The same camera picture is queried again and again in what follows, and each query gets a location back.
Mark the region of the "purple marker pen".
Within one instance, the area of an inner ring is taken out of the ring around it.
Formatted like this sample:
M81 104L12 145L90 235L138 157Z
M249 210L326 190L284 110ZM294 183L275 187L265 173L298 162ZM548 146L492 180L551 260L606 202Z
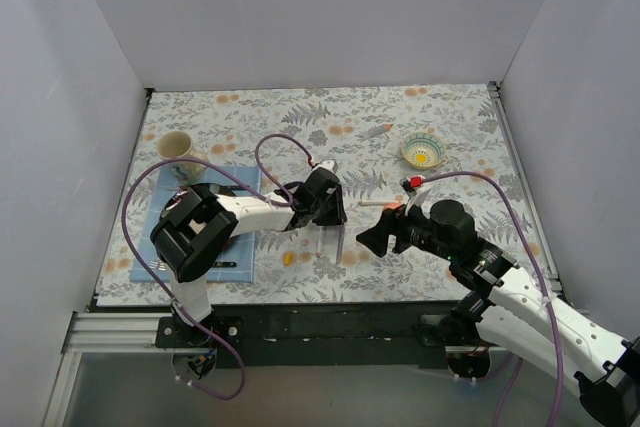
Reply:
M345 236L345 224L338 226L337 229L337 246L336 246L336 254L335 254L335 264L340 265L342 254L343 254L343 244L344 244L344 236Z

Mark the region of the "white pink marker pen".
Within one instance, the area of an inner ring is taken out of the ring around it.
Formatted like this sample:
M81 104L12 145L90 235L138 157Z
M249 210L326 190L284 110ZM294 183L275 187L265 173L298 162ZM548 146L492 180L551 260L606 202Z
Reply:
M325 233L326 233L326 227L324 226L319 227L317 242L316 242L316 252L315 252L315 255L317 258L320 258L323 255Z

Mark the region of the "yellow pen cap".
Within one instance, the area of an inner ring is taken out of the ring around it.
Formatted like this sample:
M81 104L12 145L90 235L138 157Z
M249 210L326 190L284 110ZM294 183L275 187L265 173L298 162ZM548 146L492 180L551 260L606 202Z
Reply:
M294 253L292 251L287 251L283 258L283 264L285 266L289 266L292 264L293 259L294 259Z

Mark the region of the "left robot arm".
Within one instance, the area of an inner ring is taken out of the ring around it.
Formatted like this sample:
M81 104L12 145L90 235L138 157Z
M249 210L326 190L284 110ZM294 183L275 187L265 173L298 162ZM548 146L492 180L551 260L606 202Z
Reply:
M169 268L173 315L180 319L178 334L188 345L200 347L212 337L206 273L230 239L262 231L292 231L310 223L318 227L346 223L336 171L333 161L317 164L305 181L291 186L292 204L287 207L282 205L286 201L282 190L262 198L229 196L200 183L188 187L162 211L150 240L159 260Z

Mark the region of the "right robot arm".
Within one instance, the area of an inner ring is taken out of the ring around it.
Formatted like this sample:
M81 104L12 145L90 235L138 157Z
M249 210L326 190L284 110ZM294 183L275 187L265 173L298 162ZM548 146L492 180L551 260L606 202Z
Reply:
M415 247L449 263L468 295L453 313L454 336L501 346L561 381L603 426L639 416L639 342L606 330L559 298L499 247L478 236L454 200L387 208L357 241L383 257Z

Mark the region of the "grey orange marker pen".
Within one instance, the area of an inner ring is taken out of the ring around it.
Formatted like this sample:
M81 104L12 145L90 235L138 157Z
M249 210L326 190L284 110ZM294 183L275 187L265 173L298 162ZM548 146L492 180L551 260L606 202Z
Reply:
M371 139L383 134L388 133L393 127L392 123L381 124L372 128L369 128L364 133L361 134L362 139Z

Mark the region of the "yellow patterned bowl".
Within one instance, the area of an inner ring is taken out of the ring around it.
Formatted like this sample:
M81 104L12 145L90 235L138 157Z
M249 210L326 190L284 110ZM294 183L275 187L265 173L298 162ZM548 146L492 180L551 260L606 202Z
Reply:
M400 151L412 167L421 170L439 166L446 157L444 143L428 132L407 135L401 142Z

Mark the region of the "floral tablecloth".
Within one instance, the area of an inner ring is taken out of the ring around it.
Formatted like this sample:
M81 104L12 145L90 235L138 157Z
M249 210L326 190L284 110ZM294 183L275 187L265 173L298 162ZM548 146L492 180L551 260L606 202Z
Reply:
M369 128L392 123L383 135L362 139ZM503 113L489 89L472 85L167 92L150 97L132 159L140 176L159 159L159 139L188 133L215 165L262 163L263 192L304 179L308 158L334 160L343 184L348 221L340 265L337 240L318 232L263 233L256 239L251 283L209 286L216 304L332 303L456 300L465 289L447 264L416 249L377 258L356 235L379 218L380 206L360 200L398 200L411 166L400 148L414 132L437 136L446 157L430 176L430 200L460 201L479 234L530 271L557 276L531 210L531 198L508 137ZM285 266L287 251L294 253Z

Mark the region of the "blue checked cloth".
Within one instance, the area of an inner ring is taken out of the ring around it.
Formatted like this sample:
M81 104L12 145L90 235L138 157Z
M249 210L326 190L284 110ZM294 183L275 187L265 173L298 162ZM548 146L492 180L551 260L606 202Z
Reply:
M254 166L226 166L223 170L234 175L243 183L249 185L254 190L260 190L261 171ZM141 238L138 242L137 250L148 265L158 260L156 249L152 245L149 235L152 228L157 224L162 208L169 199L177 192L178 180L172 175L168 166L159 169L158 177L152 191L149 206L147 207L146 218L142 229ZM211 268L206 275L208 282L244 282L253 281L254 253L256 235L254 233L243 234L232 239L229 247L222 252L216 261L234 261L235 268ZM150 269L164 282L169 282L169 270Z

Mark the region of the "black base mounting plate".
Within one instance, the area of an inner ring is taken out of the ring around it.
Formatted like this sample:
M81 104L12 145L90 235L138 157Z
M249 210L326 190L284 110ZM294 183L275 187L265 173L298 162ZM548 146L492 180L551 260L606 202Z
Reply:
M247 367L405 365L482 378L508 355L452 301L217 305L204 326Z

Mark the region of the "beige ceramic mug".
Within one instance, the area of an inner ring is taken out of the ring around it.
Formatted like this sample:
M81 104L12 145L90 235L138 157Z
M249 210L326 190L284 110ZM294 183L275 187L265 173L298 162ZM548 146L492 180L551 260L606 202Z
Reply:
M175 160L168 168L181 185L198 183L206 167L193 159L208 161L200 152L190 135L183 131L171 131L161 137L156 151L162 160Z

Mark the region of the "silver fork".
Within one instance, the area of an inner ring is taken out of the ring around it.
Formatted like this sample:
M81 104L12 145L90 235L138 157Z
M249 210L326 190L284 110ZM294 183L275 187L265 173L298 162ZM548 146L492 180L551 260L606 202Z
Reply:
M156 269L156 270L165 270L166 269L166 265L163 262L161 262L160 260L155 260L155 261L151 262L149 264L149 266L152 269Z

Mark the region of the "aluminium frame rail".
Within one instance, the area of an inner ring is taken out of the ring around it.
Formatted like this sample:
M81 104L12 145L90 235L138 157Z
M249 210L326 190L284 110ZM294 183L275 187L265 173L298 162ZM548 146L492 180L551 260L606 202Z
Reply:
M72 315L43 426L62 426L85 353L155 352L159 319L164 313L110 312Z

